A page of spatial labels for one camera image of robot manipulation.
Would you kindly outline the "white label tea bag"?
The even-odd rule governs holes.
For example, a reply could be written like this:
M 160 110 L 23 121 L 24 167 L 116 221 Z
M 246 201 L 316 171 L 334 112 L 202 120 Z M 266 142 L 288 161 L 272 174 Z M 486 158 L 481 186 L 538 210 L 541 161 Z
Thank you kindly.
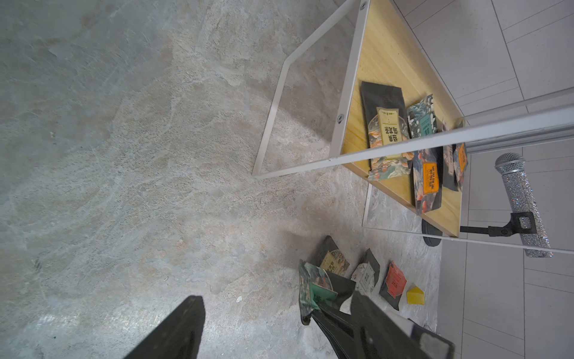
M 364 296 L 370 296 L 376 287 L 380 273 L 381 265 L 372 250 L 368 249 L 351 275 L 351 280 L 356 284 L 355 290 Z

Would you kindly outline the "red tea bag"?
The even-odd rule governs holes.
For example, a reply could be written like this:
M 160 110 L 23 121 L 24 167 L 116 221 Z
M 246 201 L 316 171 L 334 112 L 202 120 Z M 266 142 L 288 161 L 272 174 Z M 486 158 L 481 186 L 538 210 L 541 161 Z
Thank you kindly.
M 406 284 L 407 279 L 405 278 L 404 273 L 399 269 L 394 261 L 391 261 L 379 294 L 394 310 L 399 311 L 399 303 Z

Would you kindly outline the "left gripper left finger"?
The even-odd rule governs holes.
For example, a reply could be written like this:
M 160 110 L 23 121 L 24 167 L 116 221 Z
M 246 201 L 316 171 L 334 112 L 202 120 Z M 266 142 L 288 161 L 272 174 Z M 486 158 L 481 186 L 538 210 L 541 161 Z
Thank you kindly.
M 202 296 L 188 296 L 128 355 L 128 358 L 197 358 L 206 311 Z

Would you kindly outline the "yellow label tea bag floor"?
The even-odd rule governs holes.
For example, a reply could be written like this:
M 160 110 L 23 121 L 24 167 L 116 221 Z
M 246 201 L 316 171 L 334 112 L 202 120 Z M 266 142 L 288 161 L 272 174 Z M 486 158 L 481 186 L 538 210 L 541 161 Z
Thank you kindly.
M 342 277 L 345 276 L 350 265 L 331 236 L 324 238 L 309 262 L 326 272 Z

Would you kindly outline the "green label tea bag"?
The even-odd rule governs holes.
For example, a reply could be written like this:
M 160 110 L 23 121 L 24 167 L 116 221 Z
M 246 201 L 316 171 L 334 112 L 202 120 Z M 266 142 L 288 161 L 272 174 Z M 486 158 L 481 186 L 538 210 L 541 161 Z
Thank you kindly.
M 299 309 L 300 321 L 308 325 L 314 311 L 321 306 L 339 311 L 345 301 L 353 296 L 356 282 L 300 260 Z

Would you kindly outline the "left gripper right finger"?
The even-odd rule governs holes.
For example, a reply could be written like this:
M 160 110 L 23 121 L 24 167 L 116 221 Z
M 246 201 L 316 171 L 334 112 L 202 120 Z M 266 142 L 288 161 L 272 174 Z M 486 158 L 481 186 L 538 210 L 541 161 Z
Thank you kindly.
M 357 358 L 429 357 L 413 337 L 413 321 L 385 313 L 359 292 L 353 294 L 350 310 Z

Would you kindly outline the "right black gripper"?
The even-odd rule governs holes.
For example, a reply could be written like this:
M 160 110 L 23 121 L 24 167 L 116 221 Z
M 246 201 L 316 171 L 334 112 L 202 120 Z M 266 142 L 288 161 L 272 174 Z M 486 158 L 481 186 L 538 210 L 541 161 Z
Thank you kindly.
M 312 311 L 312 318 L 320 327 L 338 358 L 358 358 L 354 341 L 354 328 L 350 322 L 351 315 L 337 311 L 330 306 L 320 305 Z M 454 344 L 437 333 L 416 324 L 413 325 L 410 338 L 414 340 L 430 358 L 453 359 Z

